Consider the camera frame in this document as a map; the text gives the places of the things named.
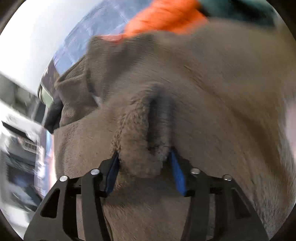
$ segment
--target metal screw head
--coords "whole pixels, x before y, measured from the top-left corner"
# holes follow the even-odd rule
[[[61,177],[59,178],[59,180],[60,180],[61,182],[65,182],[65,181],[67,181],[67,179],[68,179],[67,176],[61,176]]]
[[[192,168],[190,172],[191,174],[195,174],[195,175],[200,174],[200,170],[198,168]]]
[[[100,170],[99,169],[92,169],[91,170],[91,174],[92,175],[98,175],[100,173]]]
[[[223,179],[224,179],[225,181],[231,181],[231,180],[232,180],[232,176],[230,176],[229,174],[225,174],[225,175],[223,176]]]

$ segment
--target gray plush fabric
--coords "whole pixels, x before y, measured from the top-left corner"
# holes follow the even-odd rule
[[[295,204],[284,132],[295,65],[294,44],[241,23],[120,44],[93,37],[56,82],[64,104],[54,132],[57,174],[84,175],[118,150],[122,169],[104,202],[112,238],[180,240],[189,199],[165,162],[175,146],[208,175],[232,175],[272,237]]]

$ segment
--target dark teal fabric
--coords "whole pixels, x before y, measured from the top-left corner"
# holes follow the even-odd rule
[[[198,0],[208,17],[228,18],[274,26],[276,13],[265,0]]]

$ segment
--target white surface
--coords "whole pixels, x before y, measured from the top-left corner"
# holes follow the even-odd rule
[[[0,35],[0,72],[37,95],[41,76],[75,25],[101,0],[26,0]]]
[[[6,103],[0,100],[0,121],[3,121],[14,128],[19,129],[26,133],[27,137],[30,138],[32,141],[36,141],[39,133],[43,129],[43,127],[28,119],[21,113],[15,111]],[[0,133],[3,132],[6,135],[10,135],[9,132],[3,127],[2,123],[0,122]]]

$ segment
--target black plastic part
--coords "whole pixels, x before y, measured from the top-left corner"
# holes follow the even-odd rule
[[[78,179],[57,181],[38,207],[24,236],[24,241],[78,239],[76,193],[72,186]]]
[[[115,181],[119,172],[119,155],[117,151],[114,152],[111,159],[107,159],[101,162],[100,172],[103,174],[103,180],[100,184],[100,190],[103,197],[107,197],[114,188]]]
[[[101,173],[91,175],[89,172],[82,177],[82,218],[86,241],[110,241],[99,191],[95,190],[102,176]]]
[[[76,195],[81,194],[86,241],[110,241],[101,197],[112,192],[119,171],[118,153],[104,160],[100,173],[58,180],[38,207],[24,241],[79,240],[76,223]]]
[[[191,196],[181,241],[205,241],[208,230],[209,195],[215,195],[213,241],[268,241],[256,211],[235,180],[226,181],[200,171],[192,174],[189,161],[172,149],[185,179],[185,196]]]

